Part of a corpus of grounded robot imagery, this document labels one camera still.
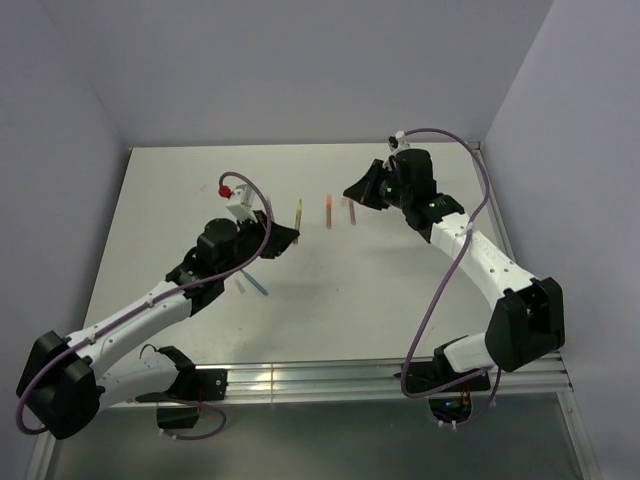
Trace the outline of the yellow pen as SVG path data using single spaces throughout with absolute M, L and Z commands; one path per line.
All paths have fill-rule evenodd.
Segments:
M 294 220 L 294 229 L 298 232 L 298 236 L 293 242 L 295 245 L 297 245 L 299 242 L 302 214 L 303 214 L 303 200 L 299 199 L 297 202 L 296 214 L 295 214 L 295 220 Z

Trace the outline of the orange pen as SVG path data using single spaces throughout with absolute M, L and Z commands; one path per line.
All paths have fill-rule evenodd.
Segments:
M 327 194 L 326 201 L 325 201 L 325 226 L 328 230 L 332 228 L 332 206 L 333 206 L 332 195 Z

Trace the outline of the pink pen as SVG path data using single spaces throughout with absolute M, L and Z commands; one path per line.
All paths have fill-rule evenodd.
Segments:
M 355 203 L 351 199 L 348 200 L 348 208 L 349 208 L 350 223 L 352 226 L 356 226 L 357 217 L 356 217 Z

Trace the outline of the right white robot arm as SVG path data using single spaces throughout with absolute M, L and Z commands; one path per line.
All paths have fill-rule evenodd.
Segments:
M 374 161 L 344 195 L 367 208 L 400 209 L 409 227 L 450 257 L 492 310 L 485 332 L 443 347 L 444 358 L 432 368 L 438 386 L 455 389 L 480 368 L 513 372 L 564 345 L 560 285 L 536 278 L 475 229 L 463 206 L 439 192 L 428 151 L 410 148 Z

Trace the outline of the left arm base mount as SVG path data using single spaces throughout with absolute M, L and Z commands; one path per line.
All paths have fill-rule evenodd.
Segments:
M 198 369 L 180 373 L 168 391 L 153 392 L 135 397 L 137 403 L 176 403 L 179 408 L 171 412 L 169 407 L 156 408 L 156 423 L 160 434 L 175 441 L 198 441 L 221 433 L 227 423 L 226 413 L 216 405 L 225 399 L 228 385 L 226 369 Z M 190 430 L 205 414 L 216 414 L 219 424 L 210 432 L 200 434 L 180 433 Z

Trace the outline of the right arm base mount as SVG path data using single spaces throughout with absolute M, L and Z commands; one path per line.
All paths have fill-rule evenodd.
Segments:
M 455 430 L 474 417 L 472 394 L 488 392 L 491 382 L 482 369 L 455 372 L 444 352 L 450 344 L 452 341 L 437 347 L 429 360 L 412 360 L 404 385 L 410 395 L 434 393 L 428 405 L 435 423 Z

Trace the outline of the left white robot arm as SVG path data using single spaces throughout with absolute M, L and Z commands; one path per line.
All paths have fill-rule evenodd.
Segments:
M 204 381 L 194 362 L 173 346 L 157 348 L 129 368 L 114 366 L 155 334 L 209 306 L 231 275 L 258 258 L 279 257 L 299 235 L 263 211 L 253 220 L 216 218 L 182 262 L 141 299 L 65 337 L 53 331 L 40 336 L 16 389 L 18 430 L 66 439 L 100 411 L 148 395 L 205 409 Z

